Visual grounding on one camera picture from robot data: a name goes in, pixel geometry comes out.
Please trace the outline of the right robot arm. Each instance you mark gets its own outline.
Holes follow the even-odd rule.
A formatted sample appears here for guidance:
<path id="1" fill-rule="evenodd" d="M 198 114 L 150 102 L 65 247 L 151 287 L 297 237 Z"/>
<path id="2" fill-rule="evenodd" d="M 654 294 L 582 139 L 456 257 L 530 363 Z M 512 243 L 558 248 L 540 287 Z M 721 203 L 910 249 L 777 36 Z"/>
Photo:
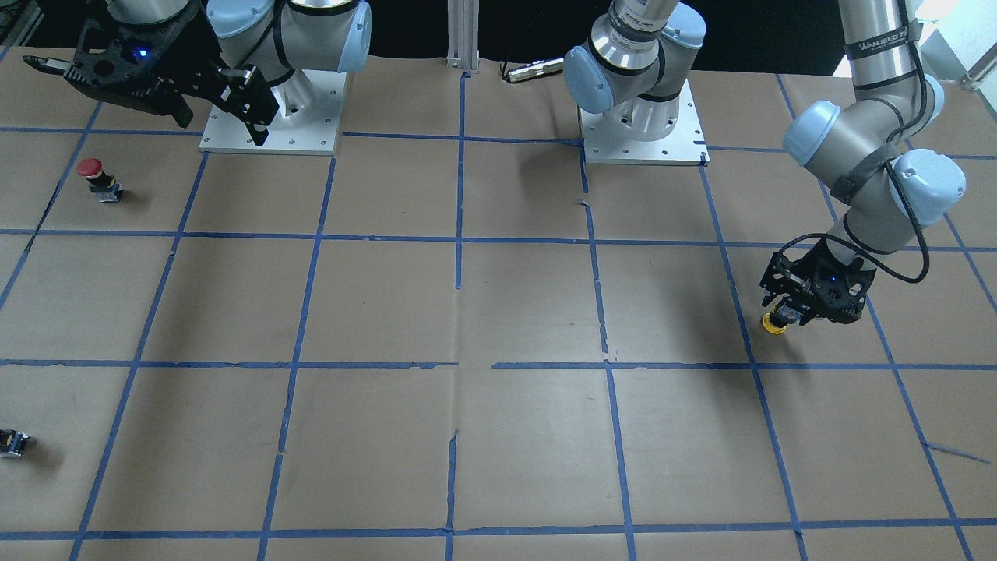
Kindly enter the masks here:
<path id="1" fill-rule="evenodd" d="M 363 1 L 111 1 L 111 18 L 132 30 L 164 30 L 190 15 L 188 31 L 161 75 L 190 95 L 209 96 L 207 73 L 231 78 L 249 71 L 263 107 L 263 124 L 222 110 L 236 86 L 215 95 L 200 149 L 207 153 L 331 156 L 335 153 L 347 77 L 365 66 L 372 11 Z"/>

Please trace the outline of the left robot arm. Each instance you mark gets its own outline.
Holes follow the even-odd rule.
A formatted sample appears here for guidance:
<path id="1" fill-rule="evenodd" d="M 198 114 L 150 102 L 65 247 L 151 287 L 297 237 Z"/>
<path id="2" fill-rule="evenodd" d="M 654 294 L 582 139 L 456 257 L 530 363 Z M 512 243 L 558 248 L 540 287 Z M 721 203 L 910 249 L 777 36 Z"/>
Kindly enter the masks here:
<path id="1" fill-rule="evenodd" d="M 915 239 L 926 277 L 925 230 L 966 189 L 962 170 L 933 150 L 900 144 L 938 117 L 944 91 L 919 55 L 921 25 L 908 1 L 841 1 L 844 52 L 855 101 L 808 107 L 788 127 L 783 148 L 830 190 L 847 212 L 801 258 L 773 253 L 759 286 L 769 333 L 813 319 L 849 324 L 861 318 L 884 256 Z M 678 1 L 614 1 L 583 44 L 564 57 L 564 78 L 578 108 L 615 118 L 636 141 L 669 134 L 679 95 L 706 36 L 704 18 Z"/>

